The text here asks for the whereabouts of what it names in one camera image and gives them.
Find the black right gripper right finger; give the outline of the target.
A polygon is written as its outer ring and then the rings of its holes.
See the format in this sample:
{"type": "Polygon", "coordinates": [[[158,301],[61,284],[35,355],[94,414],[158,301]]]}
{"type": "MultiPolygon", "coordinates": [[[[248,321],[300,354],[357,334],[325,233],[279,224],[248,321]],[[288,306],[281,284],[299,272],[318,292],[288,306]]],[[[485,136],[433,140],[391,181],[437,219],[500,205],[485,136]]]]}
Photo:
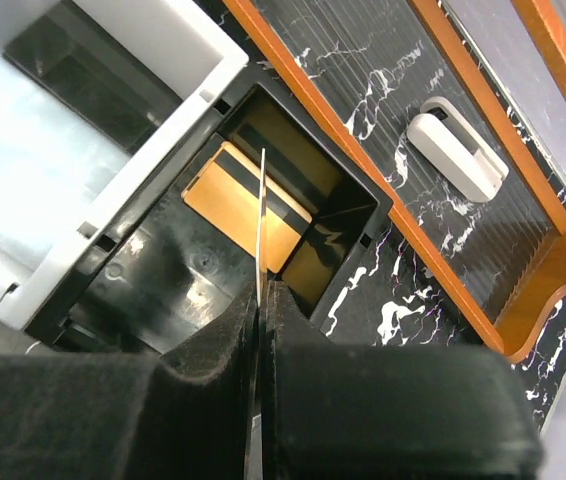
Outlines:
{"type": "Polygon", "coordinates": [[[262,304],[267,479],[533,479],[544,459],[523,388],[472,345],[336,344],[283,283],[262,304]]]}

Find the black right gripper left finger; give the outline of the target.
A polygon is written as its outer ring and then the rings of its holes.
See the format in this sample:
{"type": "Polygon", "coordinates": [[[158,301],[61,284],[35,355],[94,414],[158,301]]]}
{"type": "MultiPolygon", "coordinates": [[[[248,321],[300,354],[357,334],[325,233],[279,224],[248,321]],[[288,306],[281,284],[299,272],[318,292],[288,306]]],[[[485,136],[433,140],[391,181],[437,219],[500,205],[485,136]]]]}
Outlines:
{"type": "Polygon", "coordinates": [[[0,355],[0,479],[240,479],[256,289],[172,351],[0,355]]]}

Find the gold credit card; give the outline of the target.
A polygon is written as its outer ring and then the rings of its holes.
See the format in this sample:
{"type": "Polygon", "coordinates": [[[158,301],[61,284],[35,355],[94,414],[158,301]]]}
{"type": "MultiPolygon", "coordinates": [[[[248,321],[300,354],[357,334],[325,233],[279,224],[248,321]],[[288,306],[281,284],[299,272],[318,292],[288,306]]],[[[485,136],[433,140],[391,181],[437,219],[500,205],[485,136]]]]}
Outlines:
{"type": "Polygon", "coordinates": [[[266,151],[268,175],[315,214],[343,181],[343,174],[302,126],[269,104],[236,111],[225,125],[227,138],[249,157],[266,151]]]}

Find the gold card with stripe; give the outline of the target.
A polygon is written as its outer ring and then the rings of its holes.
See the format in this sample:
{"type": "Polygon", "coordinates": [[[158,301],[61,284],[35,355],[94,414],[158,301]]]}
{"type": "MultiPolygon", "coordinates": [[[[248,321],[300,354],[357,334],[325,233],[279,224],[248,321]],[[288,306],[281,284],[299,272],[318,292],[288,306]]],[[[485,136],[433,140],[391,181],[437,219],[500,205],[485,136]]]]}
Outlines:
{"type": "Polygon", "coordinates": [[[259,175],[259,197],[258,197],[258,218],[257,218],[257,238],[256,238],[256,286],[257,303],[261,308],[266,302],[267,293],[267,175],[266,175],[266,150],[261,149],[260,175],[259,175]]]}

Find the black white organizer tray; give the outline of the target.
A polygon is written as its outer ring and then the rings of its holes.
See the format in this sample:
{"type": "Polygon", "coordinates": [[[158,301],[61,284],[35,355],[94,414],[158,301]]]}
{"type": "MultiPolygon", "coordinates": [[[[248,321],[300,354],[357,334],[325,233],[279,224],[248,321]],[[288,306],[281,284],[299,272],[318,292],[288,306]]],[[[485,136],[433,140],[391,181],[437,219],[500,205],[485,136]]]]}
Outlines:
{"type": "MultiPolygon", "coordinates": [[[[236,111],[273,105],[343,174],[284,267],[316,324],[391,202],[218,1],[0,1],[0,323],[58,350],[166,352],[256,274],[183,201],[236,111]]],[[[260,168],[260,157],[249,157],[260,168]]]]}

